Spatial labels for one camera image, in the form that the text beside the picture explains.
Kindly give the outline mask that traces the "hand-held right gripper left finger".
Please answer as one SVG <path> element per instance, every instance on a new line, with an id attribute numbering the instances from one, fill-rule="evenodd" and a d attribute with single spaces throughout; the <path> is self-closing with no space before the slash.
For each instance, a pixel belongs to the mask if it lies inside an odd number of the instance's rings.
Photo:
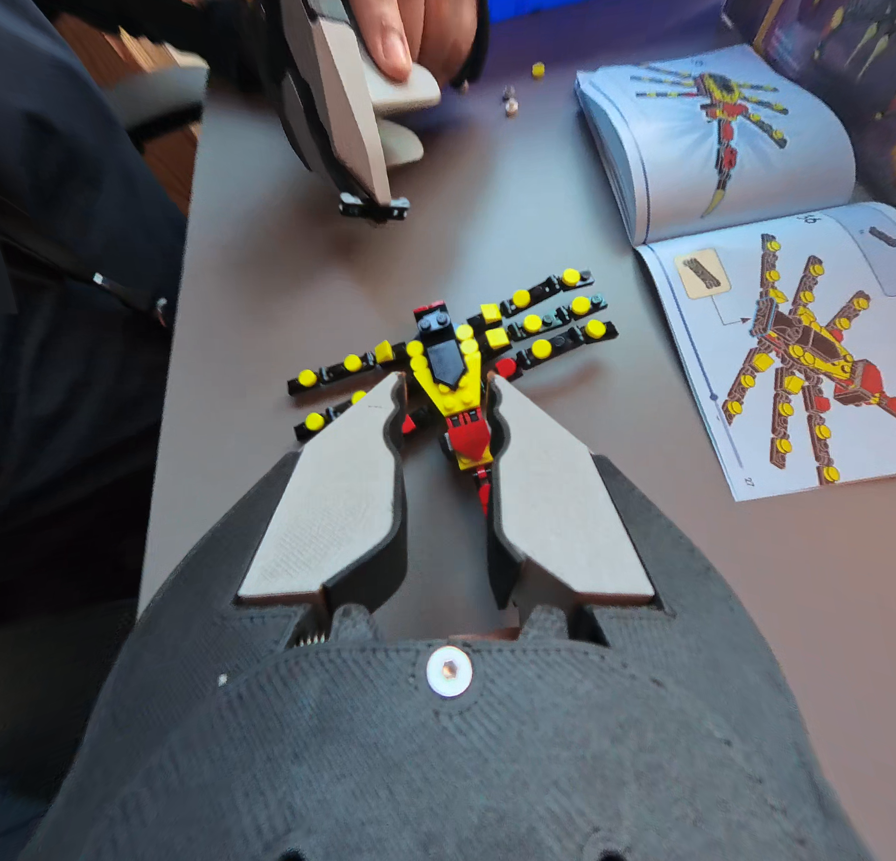
<path id="1" fill-rule="evenodd" d="M 407 573 L 406 496 L 399 458 L 405 378 L 391 374 L 258 483 L 237 513 L 245 573 L 237 605 L 307 606 L 330 622 L 346 606 L 382 607 Z"/>

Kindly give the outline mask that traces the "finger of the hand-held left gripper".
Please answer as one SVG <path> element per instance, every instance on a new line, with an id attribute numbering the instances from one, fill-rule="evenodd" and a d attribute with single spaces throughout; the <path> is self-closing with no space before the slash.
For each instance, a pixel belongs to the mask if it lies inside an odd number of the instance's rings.
<path id="1" fill-rule="evenodd" d="M 278 0 L 282 32 L 297 62 L 314 56 L 322 78 L 332 147 L 365 189 L 387 204 L 392 195 L 361 49 L 343 0 Z"/>
<path id="2" fill-rule="evenodd" d="M 287 139 L 307 170 L 339 193 L 365 199 L 365 189 L 332 147 L 322 78 L 314 56 L 297 62 L 282 31 L 270 36 L 273 101 Z"/>

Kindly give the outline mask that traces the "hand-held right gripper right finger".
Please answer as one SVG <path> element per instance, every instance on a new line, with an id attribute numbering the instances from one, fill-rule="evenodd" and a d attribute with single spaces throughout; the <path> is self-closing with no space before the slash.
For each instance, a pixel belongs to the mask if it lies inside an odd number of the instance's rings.
<path id="1" fill-rule="evenodd" d="M 495 460 L 489 583 L 524 626 L 539 606 L 645 606 L 656 590 L 589 448 L 501 376 L 488 386 Z"/>

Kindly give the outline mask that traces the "black lego leg piece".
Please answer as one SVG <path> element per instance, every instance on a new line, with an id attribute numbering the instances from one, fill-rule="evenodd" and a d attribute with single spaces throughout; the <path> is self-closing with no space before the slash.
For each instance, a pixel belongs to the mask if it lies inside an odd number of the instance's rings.
<path id="1" fill-rule="evenodd" d="M 405 197 L 392 199 L 387 204 L 379 204 L 375 200 L 351 193 L 340 194 L 339 212 L 343 217 L 363 219 L 375 225 L 403 221 L 408 217 L 409 211 L 410 203 Z"/>

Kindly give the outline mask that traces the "yellow black lego spider model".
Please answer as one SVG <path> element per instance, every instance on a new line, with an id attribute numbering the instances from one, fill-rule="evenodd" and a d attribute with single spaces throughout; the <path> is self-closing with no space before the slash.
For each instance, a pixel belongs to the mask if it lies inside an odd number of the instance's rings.
<path id="1" fill-rule="evenodd" d="M 419 307 L 412 340 L 385 340 L 340 362 L 305 368 L 287 381 L 287 393 L 296 399 L 361 375 L 405 374 L 409 397 L 425 401 L 405 415 L 402 433 L 412 434 L 439 416 L 443 452 L 473 477 L 487 511 L 494 462 L 488 377 L 512 382 L 570 351 L 615 339 L 616 327 L 599 318 L 604 297 L 586 291 L 593 283 L 590 272 L 567 268 L 457 322 L 442 300 Z"/>

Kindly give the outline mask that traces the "lego instruction booklet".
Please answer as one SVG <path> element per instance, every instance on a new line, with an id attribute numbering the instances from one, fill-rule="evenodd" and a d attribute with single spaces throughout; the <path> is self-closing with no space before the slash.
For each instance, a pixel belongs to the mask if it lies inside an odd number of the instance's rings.
<path id="1" fill-rule="evenodd" d="M 847 132 L 747 46 L 575 93 L 738 500 L 895 473 L 895 214 Z"/>

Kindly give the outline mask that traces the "purple lego set box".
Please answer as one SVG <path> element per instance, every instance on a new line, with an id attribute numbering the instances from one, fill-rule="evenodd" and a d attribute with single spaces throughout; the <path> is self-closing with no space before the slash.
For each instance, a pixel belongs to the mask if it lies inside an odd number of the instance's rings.
<path id="1" fill-rule="evenodd" d="M 726 0 L 722 16 L 844 124 L 860 181 L 895 204 L 895 0 Z"/>

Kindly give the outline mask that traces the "person's left hand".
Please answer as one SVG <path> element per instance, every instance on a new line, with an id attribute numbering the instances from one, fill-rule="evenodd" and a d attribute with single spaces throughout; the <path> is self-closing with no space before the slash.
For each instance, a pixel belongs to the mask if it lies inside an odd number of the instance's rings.
<path id="1" fill-rule="evenodd" d="M 384 75 L 402 83 L 411 66 L 440 87 L 478 78 L 487 54 L 487 0 L 346 0 L 366 50 Z"/>

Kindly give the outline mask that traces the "person's dark clothing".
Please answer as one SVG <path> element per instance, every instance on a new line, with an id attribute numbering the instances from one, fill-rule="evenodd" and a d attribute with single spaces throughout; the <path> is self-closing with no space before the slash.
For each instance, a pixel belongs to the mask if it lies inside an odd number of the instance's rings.
<path id="1" fill-rule="evenodd" d="M 34 0 L 2 0 L 2 202 L 84 273 L 166 302 L 186 220 Z M 138 592 L 168 333 L 14 247 L 2 319 L 2 625 Z"/>

